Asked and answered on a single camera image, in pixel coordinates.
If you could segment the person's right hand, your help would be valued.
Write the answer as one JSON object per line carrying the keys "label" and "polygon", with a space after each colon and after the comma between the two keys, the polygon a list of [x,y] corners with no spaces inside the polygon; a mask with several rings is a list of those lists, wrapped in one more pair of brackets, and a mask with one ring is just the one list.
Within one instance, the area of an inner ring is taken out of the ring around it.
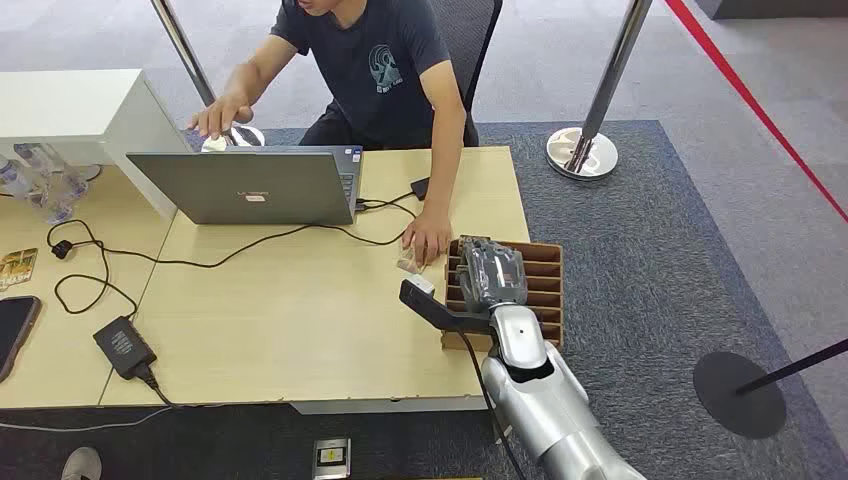
{"label": "person's right hand", "polygon": [[227,93],[215,100],[205,110],[192,116],[188,128],[200,135],[217,140],[230,132],[236,124],[253,119],[249,97],[240,92]]}

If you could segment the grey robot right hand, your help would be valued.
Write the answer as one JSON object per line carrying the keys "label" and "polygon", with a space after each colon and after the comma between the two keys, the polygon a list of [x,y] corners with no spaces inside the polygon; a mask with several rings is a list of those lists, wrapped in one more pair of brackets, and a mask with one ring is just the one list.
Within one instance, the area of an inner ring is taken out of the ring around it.
{"label": "grey robot right hand", "polygon": [[502,304],[525,305],[528,283],[520,251],[487,237],[459,239],[457,278],[465,307],[489,312]]}

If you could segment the person's left hand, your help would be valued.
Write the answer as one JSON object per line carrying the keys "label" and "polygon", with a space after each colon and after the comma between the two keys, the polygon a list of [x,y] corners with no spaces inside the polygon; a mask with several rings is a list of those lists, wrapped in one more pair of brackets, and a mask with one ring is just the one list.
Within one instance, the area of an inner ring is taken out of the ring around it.
{"label": "person's left hand", "polygon": [[452,227],[449,214],[424,210],[405,229],[402,246],[413,254],[415,264],[423,267],[444,254],[450,245]]}

